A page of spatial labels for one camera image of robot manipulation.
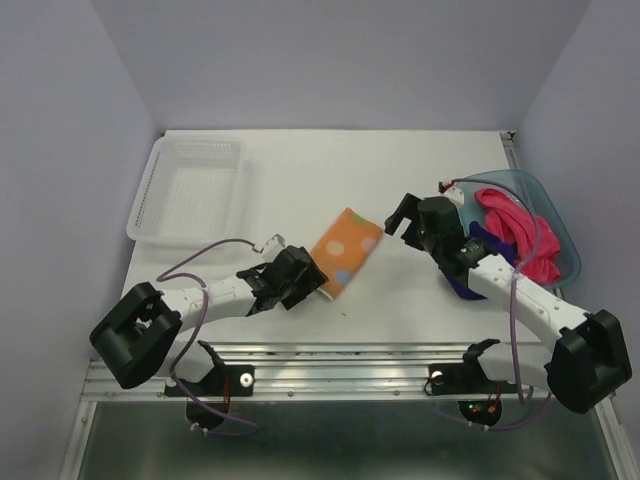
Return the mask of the orange polka dot towel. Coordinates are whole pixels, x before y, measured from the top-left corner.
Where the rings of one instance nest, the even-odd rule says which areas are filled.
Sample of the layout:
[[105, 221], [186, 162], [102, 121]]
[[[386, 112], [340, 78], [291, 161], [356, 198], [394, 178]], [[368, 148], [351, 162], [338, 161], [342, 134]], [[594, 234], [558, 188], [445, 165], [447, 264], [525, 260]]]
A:
[[379, 244], [383, 229], [346, 208], [311, 250], [311, 257], [327, 281], [319, 288], [335, 300]]

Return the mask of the purple towel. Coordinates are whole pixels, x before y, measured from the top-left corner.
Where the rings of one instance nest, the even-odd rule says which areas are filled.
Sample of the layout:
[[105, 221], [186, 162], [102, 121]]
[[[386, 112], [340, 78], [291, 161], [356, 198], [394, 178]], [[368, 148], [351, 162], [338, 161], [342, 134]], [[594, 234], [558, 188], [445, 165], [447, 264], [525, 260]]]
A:
[[468, 233], [447, 238], [438, 260], [438, 268], [454, 293], [467, 301], [483, 300], [480, 279], [491, 277], [498, 267], [515, 265], [515, 247], [477, 221], [468, 226]]

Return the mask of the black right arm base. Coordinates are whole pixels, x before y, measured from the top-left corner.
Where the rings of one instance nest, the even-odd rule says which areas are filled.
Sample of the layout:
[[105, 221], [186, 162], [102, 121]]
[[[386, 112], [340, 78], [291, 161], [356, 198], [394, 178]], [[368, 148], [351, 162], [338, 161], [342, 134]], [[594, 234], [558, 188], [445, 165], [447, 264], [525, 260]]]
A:
[[497, 339], [487, 339], [472, 344], [464, 352], [460, 363], [436, 363], [429, 367], [423, 386], [427, 396], [485, 395], [481, 400], [459, 400], [460, 414], [472, 426], [491, 429], [501, 419], [501, 397], [510, 387], [504, 380], [490, 380], [482, 370], [479, 358], [490, 347], [498, 345]]

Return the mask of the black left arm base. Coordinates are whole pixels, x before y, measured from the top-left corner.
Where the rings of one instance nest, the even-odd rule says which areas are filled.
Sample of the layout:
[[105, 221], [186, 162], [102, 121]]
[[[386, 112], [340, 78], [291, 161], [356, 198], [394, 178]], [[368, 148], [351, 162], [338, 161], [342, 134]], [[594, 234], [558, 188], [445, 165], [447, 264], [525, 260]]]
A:
[[187, 400], [185, 415], [194, 432], [217, 437], [256, 434], [259, 431], [257, 424], [231, 414], [234, 397], [253, 395], [255, 367], [251, 364], [227, 365], [209, 343], [198, 341], [197, 344], [211, 361], [207, 374], [196, 383], [181, 379], [178, 384], [169, 377], [164, 394]]

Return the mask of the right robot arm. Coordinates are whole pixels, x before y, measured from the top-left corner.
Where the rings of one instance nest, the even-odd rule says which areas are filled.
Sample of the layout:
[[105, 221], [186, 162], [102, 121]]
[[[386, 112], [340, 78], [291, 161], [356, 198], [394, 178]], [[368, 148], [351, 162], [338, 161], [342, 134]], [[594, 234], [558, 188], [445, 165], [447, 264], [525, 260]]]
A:
[[517, 272], [507, 248], [477, 223], [464, 227], [455, 203], [444, 197], [406, 194], [385, 220], [394, 235], [428, 253], [454, 285], [501, 306], [538, 344], [517, 347], [486, 339], [470, 345], [461, 362], [435, 366], [433, 395], [490, 393], [498, 386], [525, 385], [551, 393], [569, 411], [584, 414], [632, 377], [619, 320], [565, 302]]

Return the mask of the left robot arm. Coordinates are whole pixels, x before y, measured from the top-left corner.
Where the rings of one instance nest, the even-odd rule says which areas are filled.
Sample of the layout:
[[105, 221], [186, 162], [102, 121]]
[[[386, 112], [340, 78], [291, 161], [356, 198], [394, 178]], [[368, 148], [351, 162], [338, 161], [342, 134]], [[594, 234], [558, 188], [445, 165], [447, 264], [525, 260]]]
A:
[[254, 316], [277, 305], [289, 310], [328, 280], [303, 247], [278, 246], [262, 257], [258, 265], [210, 283], [182, 273], [196, 283], [191, 288], [158, 290], [139, 283], [94, 327], [89, 342], [123, 389], [159, 375], [213, 393], [222, 384], [221, 361], [209, 344], [179, 341], [180, 334], [197, 337], [206, 323]]

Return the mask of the blue plastic tub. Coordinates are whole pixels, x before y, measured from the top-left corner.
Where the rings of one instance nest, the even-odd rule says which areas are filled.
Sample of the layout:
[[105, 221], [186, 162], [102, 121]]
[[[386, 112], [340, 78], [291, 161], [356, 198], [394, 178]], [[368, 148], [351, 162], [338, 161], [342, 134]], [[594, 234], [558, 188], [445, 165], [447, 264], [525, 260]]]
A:
[[559, 239], [561, 252], [556, 259], [556, 265], [562, 278], [551, 285], [541, 286], [553, 291], [566, 287], [577, 279], [581, 271], [581, 261], [574, 242], [547, 191], [534, 176], [520, 170], [496, 170], [471, 175], [464, 182], [456, 182], [456, 186], [464, 192], [465, 196], [465, 203], [459, 209], [459, 215], [466, 233], [472, 221], [477, 221], [485, 227], [485, 211], [476, 202], [475, 192], [483, 188], [501, 190], [522, 206], [534, 221], [537, 233], [536, 244], [528, 256], [531, 260], [538, 250], [540, 239], [537, 215], [546, 220]]

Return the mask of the pink towel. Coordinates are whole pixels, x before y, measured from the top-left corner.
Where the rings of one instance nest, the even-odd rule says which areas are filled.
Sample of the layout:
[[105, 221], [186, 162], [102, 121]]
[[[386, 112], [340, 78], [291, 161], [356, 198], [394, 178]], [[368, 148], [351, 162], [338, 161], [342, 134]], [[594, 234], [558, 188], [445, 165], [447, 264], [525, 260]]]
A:
[[[514, 246], [519, 260], [528, 257], [536, 244], [537, 233], [531, 215], [495, 188], [477, 190], [474, 197], [485, 211], [485, 229], [502, 242]], [[562, 278], [556, 265], [561, 252], [560, 242], [546, 220], [539, 215], [536, 218], [540, 234], [538, 250], [522, 271], [540, 285], [551, 285]]]

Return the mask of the white plastic basket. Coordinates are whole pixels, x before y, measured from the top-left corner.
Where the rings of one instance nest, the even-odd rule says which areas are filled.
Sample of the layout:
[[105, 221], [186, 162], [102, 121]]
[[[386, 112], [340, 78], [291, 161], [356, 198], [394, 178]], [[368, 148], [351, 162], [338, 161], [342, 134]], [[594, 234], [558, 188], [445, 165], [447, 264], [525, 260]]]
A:
[[135, 242], [199, 247], [226, 237], [244, 169], [241, 141], [167, 134], [150, 152], [126, 225]]

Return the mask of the aluminium mounting rail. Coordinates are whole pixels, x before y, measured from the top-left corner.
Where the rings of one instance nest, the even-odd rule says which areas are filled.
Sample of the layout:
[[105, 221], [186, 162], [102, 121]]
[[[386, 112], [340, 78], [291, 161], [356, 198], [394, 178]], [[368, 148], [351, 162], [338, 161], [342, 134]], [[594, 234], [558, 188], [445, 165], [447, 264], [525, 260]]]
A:
[[[436, 400], [423, 386], [436, 364], [461, 363], [467, 344], [214, 344], [229, 366], [255, 368], [254, 393], [240, 402], [329, 400]], [[551, 353], [539, 343], [518, 346], [522, 381], [544, 397], [544, 364]], [[90, 361], [81, 391], [83, 401], [178, 401], [165, 395], [164, 377], [123, 390], [102, 361]]]

